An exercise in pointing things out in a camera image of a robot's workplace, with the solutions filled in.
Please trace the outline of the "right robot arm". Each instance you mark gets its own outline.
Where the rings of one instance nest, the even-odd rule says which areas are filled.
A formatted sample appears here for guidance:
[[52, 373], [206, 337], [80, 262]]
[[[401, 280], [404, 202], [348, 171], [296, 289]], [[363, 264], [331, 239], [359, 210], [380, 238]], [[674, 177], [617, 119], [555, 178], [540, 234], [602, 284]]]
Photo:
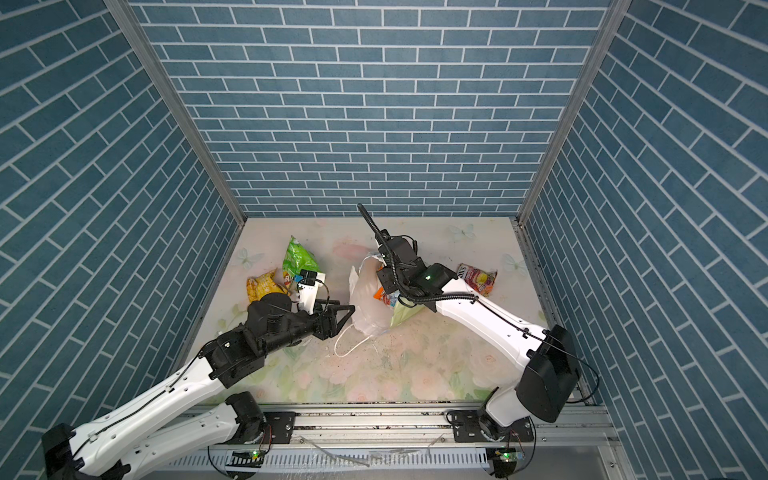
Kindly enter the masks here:
[[521, 373], [516, 383], [494, 390], [479, 409], [481, 432], [491, 440], [527, 417], [555, 422], [581, 372], [570, 333], [561, 326], [535, 325], [483, 297], [456, 272], [427, 265], [402, 236], [375, 235], [384, 267], [379, 279], [407, 306], [423, 305], [480, 336]]

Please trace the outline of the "green snack bag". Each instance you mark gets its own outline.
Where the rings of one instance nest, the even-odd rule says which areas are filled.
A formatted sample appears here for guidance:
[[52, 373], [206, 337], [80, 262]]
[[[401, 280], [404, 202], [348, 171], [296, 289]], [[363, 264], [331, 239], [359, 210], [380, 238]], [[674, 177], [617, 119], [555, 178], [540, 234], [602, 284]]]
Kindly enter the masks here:
[[291, 237], [282, 262], [282, 279], [285, 287], [290, 287], [302, 270], [319, 272], [320, 267], [314, 255], [310, 253], [294, 236]]

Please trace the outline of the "Fox's fruits candy bag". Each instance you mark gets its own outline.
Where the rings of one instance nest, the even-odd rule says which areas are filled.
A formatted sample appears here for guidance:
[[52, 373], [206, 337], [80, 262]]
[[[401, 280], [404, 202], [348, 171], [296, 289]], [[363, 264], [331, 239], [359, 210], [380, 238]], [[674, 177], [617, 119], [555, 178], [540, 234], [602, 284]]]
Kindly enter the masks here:
[[483, 270], [465, 263], [459, 264], [457, 270], [458, 277], [484, 297], [492, 292], [497, 274], [497, 271]]

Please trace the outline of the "orange Fox's candy bag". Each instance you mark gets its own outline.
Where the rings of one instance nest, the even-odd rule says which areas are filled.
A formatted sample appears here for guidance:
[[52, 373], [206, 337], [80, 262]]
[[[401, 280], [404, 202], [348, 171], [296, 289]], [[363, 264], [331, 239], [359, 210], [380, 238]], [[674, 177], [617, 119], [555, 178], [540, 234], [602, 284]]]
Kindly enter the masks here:
[[387, 293], [383, 287], [380, 287], [373, 295], [374, 299], [392, 308], [398, 303], [398, 297], [398, 291]]

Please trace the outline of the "green floral paper bag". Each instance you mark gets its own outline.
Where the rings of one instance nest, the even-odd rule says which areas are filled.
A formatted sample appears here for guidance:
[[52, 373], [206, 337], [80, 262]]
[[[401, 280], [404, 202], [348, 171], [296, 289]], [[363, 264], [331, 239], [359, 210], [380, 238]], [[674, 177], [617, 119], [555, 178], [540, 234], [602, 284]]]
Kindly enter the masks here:
[[[350, 302], [355, 306], [355, 312], [351, 318], [352, 324], [342, 330], [334, 343], [333, 350], [336, 357], [344, 358], [350, 355], [364, 343], [402, 325], [425, 309], [423, 305], [416, 305], [401, 298], [398, 290], [396, 290], [399, 292], [398, 303], [394, 308], [373, 298], [374, 293], [383, 287], [377, 275], [383, 266], [382, 255], [376, 254], [366, 256], [357, 268], [351, 268], [349, 292]], [[359, 332], [363, 338], [348, 351], [340, 353], [339, 341], [350, 328]]]

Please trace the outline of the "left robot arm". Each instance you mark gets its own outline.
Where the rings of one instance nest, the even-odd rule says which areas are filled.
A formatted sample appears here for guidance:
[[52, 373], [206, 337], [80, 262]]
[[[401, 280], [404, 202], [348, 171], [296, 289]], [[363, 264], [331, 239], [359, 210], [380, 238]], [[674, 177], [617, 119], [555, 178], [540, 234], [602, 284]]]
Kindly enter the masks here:
[[204, 447], [262, 440], [266, 416], [248, 392], [185, 421], [177, 418], [261, 369], [269, 354], [309, 336], [335, 337], [354, 311], [325, 300], [308, 312], [280, 293], [252, 302], [245, 322], [204, 344], [169, 378], [89, 423], [47, 431], [41, 439], [47, 477], [141, 479]]

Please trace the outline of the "yellow snack bag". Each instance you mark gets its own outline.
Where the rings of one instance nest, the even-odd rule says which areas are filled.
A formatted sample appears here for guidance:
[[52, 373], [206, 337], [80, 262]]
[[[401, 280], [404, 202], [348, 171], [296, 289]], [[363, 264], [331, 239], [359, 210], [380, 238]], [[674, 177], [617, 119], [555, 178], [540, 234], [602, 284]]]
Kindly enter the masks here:
[[268, 294], [279, 293], [287, 295], [288, 291], [283, 284], [275, 280], [277, 270], [273, 269], [256, 277], [246, 280], [246, 294], [250, 302], [261, 300]]

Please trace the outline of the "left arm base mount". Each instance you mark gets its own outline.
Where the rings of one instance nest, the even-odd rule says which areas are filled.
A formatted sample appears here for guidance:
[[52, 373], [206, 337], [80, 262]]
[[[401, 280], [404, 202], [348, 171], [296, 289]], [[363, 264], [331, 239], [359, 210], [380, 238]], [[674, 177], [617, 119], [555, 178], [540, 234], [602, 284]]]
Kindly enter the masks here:
[[237, 444], [287, 445], [291, 442], [297, 414], [292, 411], [275, 411], [252, 417], [239, 426], [230, 439]]

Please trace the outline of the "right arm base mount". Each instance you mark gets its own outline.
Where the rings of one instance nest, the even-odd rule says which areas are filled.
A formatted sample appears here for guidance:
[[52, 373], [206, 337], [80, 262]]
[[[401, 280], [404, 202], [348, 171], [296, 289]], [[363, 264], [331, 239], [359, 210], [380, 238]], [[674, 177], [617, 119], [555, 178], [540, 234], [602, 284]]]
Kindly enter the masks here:
[[445, 418], [456, 443], [532, 442], [534, 433], [528, 418], [503, 427], [482, 410], [448, 410]]

